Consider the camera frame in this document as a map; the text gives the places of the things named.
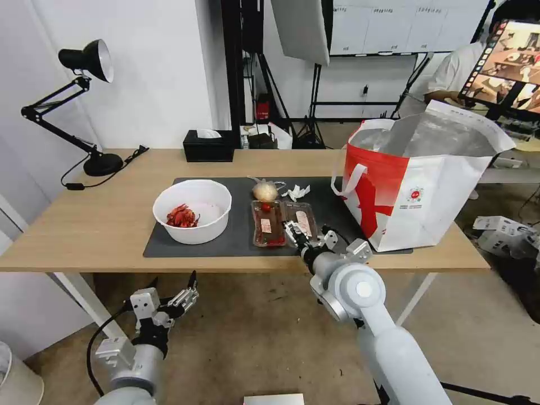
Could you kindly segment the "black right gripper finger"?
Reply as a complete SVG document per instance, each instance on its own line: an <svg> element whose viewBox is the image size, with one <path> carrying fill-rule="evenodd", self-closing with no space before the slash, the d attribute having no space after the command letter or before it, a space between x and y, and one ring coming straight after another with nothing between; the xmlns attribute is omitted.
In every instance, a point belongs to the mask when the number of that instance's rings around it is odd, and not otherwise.
<svg viewBox="0 0 540 405"><path fill-rule="evenodd" d="M323 225L319 234L319 246L333 250L338 243L338 235L333 228Z"/></svg>
<svg viewBox="0 0 540 405"><path fill-rule="evenodd" d="M283 229L287 243L295 249L303 249L309 244L309 238L299 223L291 220L283 221Z"/></svg>

